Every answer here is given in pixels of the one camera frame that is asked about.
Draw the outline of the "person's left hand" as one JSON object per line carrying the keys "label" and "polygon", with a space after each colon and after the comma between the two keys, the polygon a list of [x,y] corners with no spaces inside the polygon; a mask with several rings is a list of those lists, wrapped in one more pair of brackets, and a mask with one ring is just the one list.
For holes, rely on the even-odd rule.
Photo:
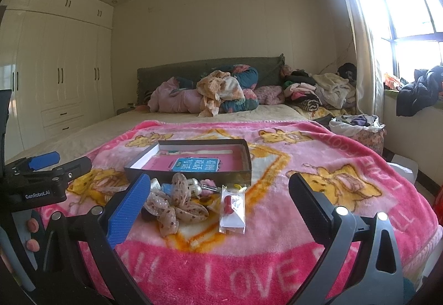
{"label": "person's left hand", "polygon": [[[40,228],[38,220],[36,220],[34,217],[31,217],[27,222],[26,226],[28,229],[28,232],[30,234],[30,238],[25,243],[25,247],[28,251],[31,252],[39,252],[40,251],[40,244],[39,242],[32,237],[33,234],[37,234]],[[9,257],[7,256],[6,252],[1,249],[1,259],[4,262],[6,268],[10,273],[14,273],[14,269],[9,261]]]}

